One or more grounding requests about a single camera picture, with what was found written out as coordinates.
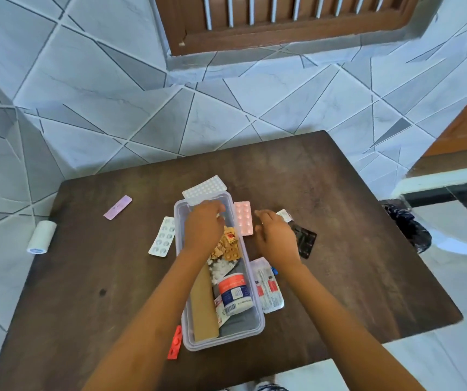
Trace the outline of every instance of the tiled wall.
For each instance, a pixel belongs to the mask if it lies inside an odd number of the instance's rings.
[[[387,197],[467,104],[464,16],[444,0],[421,39],[373,59],[361,44],[331,60],[274,47],[226,68],[218,52],[203,82],[157,89],[175,78],[147,0],[0,0],[0,347],[64,179],[327,130]]]

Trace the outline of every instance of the cardboard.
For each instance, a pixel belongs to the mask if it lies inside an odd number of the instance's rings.
[[[190,292],[196,342],[219,337],[219,323],[215,311],[214,293],[211,288],[210,271],[208,265],[205,264]]]

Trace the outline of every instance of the hand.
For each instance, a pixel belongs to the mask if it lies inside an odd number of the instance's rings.
[[[255,238],[261,254],[279,272],[301,265],[295,233],[284,219],[270,210],[256,210],[262,225],[255,227]]]
[[[217,217],[223,211],[224,204],[218,200],[204,200],[194,207],[184,224],[186,251],[203,260],[210,256],[224,233],[224,217]]]

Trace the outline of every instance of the pink blister pack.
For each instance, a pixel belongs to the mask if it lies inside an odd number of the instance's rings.
[[[252,235],[253,222],[250,202],[235,202],[233,205],[235,206],[237,224],[241,228],[241,234],[243,236]]]

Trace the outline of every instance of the left hand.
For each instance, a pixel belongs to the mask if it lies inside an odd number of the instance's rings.
[[[226,211],[219,200],[204,200],[194,207],[184,224],[184,249],[206,260],[216,248],[224,233],[224,217],[217,214]]]

